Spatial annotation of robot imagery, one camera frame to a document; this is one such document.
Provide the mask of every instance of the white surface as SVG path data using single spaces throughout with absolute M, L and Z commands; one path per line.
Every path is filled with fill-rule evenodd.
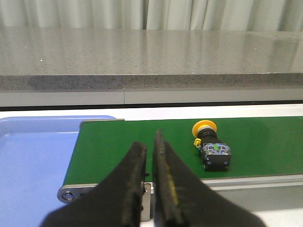
M 13 116 L 70 115 L 110 115 L 115 118 L 125 119 L 126 121 L 303 116 L 303 104 L 0 112 L 0 118 Z
M 0 25 L 301 31 L 302 8 L 301 0 L 0 0 Z
M 124 104 L 123 90 L 100 92 L 2 92 L 1 106 Z
M 303 99 L 302 88 L 274 89 L 125 89 L 125 104 L 279 101 Z
M 65 115 L 111 115 L 128 121 L 303 116 L 303 104 L 0 112 L 0 118 Z M 303 227 L 303 209 L 258 211 L 255 214 L 261 217 L 269 227 Z M 141 226 L 152 227 L 153 222 L 144 222 Z

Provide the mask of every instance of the gray granite countertop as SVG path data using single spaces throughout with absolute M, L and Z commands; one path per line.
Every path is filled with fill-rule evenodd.
M 0 28 L 0 90 L 303 86 L 302 32 Z

